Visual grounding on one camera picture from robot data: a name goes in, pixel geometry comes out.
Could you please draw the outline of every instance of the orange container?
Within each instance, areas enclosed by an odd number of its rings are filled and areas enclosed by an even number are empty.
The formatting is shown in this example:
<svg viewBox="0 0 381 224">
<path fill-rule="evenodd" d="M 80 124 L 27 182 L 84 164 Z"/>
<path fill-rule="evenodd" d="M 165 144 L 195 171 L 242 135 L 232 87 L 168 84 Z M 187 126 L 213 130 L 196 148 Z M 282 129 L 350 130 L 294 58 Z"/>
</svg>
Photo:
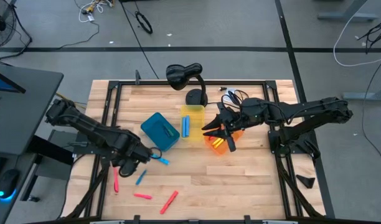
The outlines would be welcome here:
<svg viewBox="0 0 381 224">
<path fill-rule="evenodd" d="M 243 135 L 243 132 L 244 131 L 242 131 L 242 130 L 235 131 L 232 134 L 233 140 L 236 142 Z M 215 140 L 217 140 L 217 139 L 218 138 L 216 138 L 216 137 L 212 137 L 209 140 L 209 136 L 204 136 L 204 142 L 205 142 L 207 147 L 211 148 L 211 150 L 213 150 L 218 155 L 225 154 L 229 149 L 228 142 L 224 141 L 221 145 L 219 145 L 217 148 L 214 149 L 213 142 L 215 142 Z"/>
</svg>

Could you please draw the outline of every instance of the gray floor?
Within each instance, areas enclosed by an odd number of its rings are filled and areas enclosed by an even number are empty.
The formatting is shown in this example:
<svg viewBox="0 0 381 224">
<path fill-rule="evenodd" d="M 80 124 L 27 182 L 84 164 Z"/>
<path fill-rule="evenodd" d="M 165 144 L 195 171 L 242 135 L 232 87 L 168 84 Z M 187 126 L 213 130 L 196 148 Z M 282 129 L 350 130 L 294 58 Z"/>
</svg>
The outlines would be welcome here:
<svg viewBox="0 0 381 224">
<path fill-rule="evenodd" d="M 79 4 L 88 3 L 77 0 Z M 283 10 L 293 47 L 332 47 L 345 22 L 319 21 L 319 11 L 344 10 L 350 1 L 283 0 Z M 153 35 L 135 26 L 145 47 L 253 46 L 285 47 L 274 1 L 160 0 L 140 1 L 141 11 L 151 21 Z M 87 39 L 96 27 L 78 21 L 72 0 L 21 0 L 17 11 L 23 25 L 34 37 L 31 47 L 58 47 Z M 132 2 L 125 6 L 134 11 Z M 361 12 L 380 16 L 381 0 L 368 1 Z M 120 5 L 95 13 L 100 33 L 77 47 L 137 47 Z M 363 35 L 373 23 L 350 24 L 338 47 L 361 47 L 355 36 Z M 5 47 L 20 46 L 16 35 Z M 146 52 L 159 77 L 172 63 L 199 62 L 204 78 L 293 79 L 288 54 L 281 52 Z M 359 63 L 381 54 L 339 54 L 343 63 Z M 340 97 L 343 91 L 365 91 L 378 64 L 344 68 L 330 53 L 297 53 L 301 79 L 308 100 Z M 86 102 L 94 79 L 128 79 L 138 69 L 143 79 L 154 79 L 141 52 L 40 52 L 25 53 L 5 60 L 18 67 L 62 72 L 59 92 L 75 101 Z M 381 88 L 381 71 L 372 91 Z M 337 218 L 381 221 L 381 158 L 364 139 L 361 130 L 362 104 L 349 106 L 354 117 L 343 125 L 328 124 L 317 129 L 331 200 Z M 365 130 L 381 150 L 381 103 L 367 103 Z M 47 138 L 51 131 L 41 124 L 37 134 Z M 41 179 L 33 194 L 43 201 L 18 203 L 8 223 L 50 220 L 63 204 L 65 182 Z M 23 217 L 15 214 L 31 214 Z"/>
</svg>

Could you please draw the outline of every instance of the computer mouse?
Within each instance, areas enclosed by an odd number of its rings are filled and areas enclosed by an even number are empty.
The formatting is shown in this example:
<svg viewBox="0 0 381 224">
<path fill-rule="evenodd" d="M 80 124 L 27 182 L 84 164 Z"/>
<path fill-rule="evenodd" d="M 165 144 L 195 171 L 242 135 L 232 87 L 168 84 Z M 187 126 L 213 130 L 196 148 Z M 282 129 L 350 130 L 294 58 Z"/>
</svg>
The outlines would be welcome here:
<svg viewBox="0 0 381 224">
<path fill-rule="evenodd" d="M 8 198 L 14 193 L 18 179 L 19 171 L 17 169 L 10 169 L 2 174 L 0 180 L 0 198 Z"/>
</svg>

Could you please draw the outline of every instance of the blue marker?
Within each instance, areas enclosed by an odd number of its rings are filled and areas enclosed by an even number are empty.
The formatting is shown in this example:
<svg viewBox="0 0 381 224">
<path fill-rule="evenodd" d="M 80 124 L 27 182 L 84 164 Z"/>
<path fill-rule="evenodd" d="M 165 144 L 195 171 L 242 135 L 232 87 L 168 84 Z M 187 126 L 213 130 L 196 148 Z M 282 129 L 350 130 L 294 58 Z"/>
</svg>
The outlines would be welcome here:
<svg viewBox="0 0 381 224">
<path fill-rule="evenodd" d="M 152 157 L 155 159 L 159 158 L 159 156 L 156 154 L 153 154 Z M 156 160 L 162 162 L 163 164 L 165 164 L 167 166 L 170 164 L 170 161 L 168 161 L 167 159 L 163 159 L 162 157 L 160 157 L 159 159 L 156 159 Z"/>
<path fill-rule="evenodd" d="M 186 116 L 186 137 L 189 137 L 189 126 L 190 126 L 190 122 L 189 122 L 189 115 Z"/>
<path fill-rule="evenodd" d="M 143 176 L 146 174 L 146 170 L 142 172 L 142 174 L 139 176 L 138 180 L 136 181 L 135 185 L 139 185 L 142 181 Z"/>
<path fill-rule="evenodd" d="M 182 137 L 186 137 L 186 117 L 182 118 Z"/>
</svg>

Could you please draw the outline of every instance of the lamp shade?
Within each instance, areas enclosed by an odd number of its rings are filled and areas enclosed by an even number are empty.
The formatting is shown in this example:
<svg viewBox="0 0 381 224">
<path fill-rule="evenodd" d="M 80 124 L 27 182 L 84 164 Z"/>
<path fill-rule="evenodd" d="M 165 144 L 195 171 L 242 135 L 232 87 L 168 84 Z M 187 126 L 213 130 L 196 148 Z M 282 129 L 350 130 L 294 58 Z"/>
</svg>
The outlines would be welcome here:
<svg viewBox="0 0 381 224">
<path fill-rule="evenodd" d="M 191 78 L 199 76 L 203 67 L 199 63 L 193 63 L 189 66 L 170 65 L 166 69 L 167 81 L 175 90 L 183 89 Z"/>
</svg>

